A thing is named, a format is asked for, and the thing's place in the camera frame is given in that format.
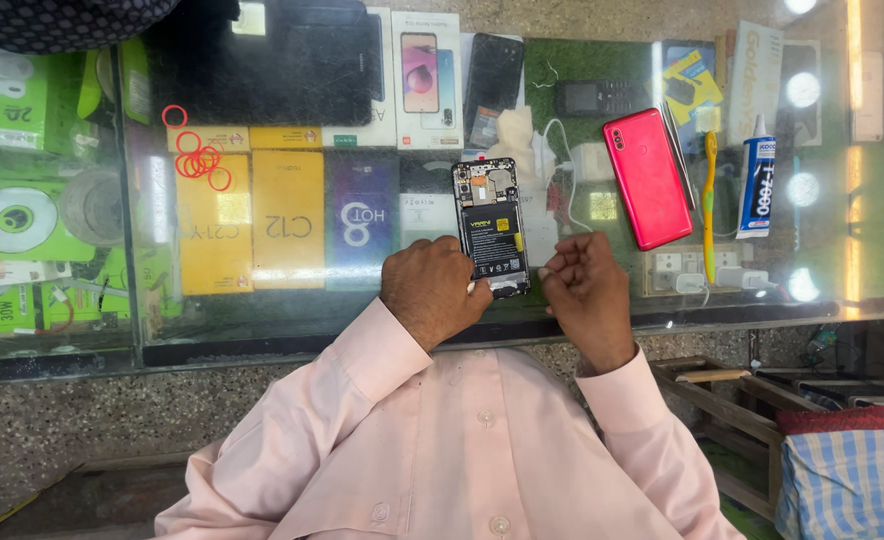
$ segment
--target display case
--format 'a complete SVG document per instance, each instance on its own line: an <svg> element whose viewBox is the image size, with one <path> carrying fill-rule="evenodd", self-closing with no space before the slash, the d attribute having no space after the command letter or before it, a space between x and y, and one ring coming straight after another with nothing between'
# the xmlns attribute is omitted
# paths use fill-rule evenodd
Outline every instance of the display case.
<svg viewBox="0 0 884 540"><path fill-rule="evenodd" d="M388 255L458 235L451 166L482 154L517 163L532 289L443 347L563 338L536 270L589 230L629 274L637 333L884 317L884 1L719 0L628 34L593 10L542 38L548 6L333 6L183 2L112 50L13 56L72 75L37 82L47 103L0 94L0 193L58 211L48 240L0 250L41 261L0 288L0 381L310 360ZM674 121L693 232L640 251L602 126L651 107ZM776 150L752 199L761 114ZM0 202L0 246L46 212Z"/></svg>

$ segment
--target red smartphone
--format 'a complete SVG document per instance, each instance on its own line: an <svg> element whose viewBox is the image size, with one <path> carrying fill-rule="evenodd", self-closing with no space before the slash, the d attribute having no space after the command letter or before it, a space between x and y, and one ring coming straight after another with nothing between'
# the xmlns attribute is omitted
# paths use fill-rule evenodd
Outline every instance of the red smartphone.
<svg viewBox="0 0 884 540"><path fill-rule="evenodd" d="M613 120L602 126L602 137L639 249L690 235L685 192L659 110Z"/></svg>

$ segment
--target yellow toothbrush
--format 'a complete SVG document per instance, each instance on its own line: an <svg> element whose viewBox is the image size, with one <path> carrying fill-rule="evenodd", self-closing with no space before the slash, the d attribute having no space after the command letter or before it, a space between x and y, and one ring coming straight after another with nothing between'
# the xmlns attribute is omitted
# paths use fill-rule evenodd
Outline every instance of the yellow toothbrush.
<svg viewBox="0 0 884 540"><path fill-rule="evenodd" d="M709 158L709 172L702 188L702 255L705 260L705 277L709 283L715 283L715 245L712 243L712 204L715 201L715 153L718 144L715 142L715 131L705 133L705 155Z"/></svg>

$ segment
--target wooden chair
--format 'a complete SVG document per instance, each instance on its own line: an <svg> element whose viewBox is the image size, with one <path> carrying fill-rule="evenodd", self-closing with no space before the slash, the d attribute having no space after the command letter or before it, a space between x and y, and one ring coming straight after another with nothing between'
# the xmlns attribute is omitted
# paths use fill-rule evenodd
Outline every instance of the wooden chair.
<svg viewBox="0 0 884 540"><path fill-rule="evenodd" d="M752 440L733 429L706 422L704 435L719 445L756 463L768 463L768 493L761 493L733 475L713 467L718 490L744 504L765 518L775 521L775 507L782 489L782 443L773 420L753 410L734 404L712 393L715 381L727 381L749 395L750 406L762 400L776 409L786 411L825 411L820 405L804 400L780 387L753 377L743 369L733 369L707 356L692 356L671 360L648 362L655 381L664 391L691 402L706 414L724 424L735 427Z"/></svg>

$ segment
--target disassembled smartphone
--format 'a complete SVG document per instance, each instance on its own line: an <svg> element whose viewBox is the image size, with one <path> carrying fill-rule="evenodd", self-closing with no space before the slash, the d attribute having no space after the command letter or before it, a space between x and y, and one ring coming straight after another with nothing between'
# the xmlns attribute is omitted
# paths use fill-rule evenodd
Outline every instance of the disassembled smartphone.
<svg viewBox="0 0 884 540"><path fill-rule="evenodd" d="M515 160L500 157L457 163L451 176L462 252L475 263L472 279L488 278L495 298L527 293L532 283Z"/></svg>

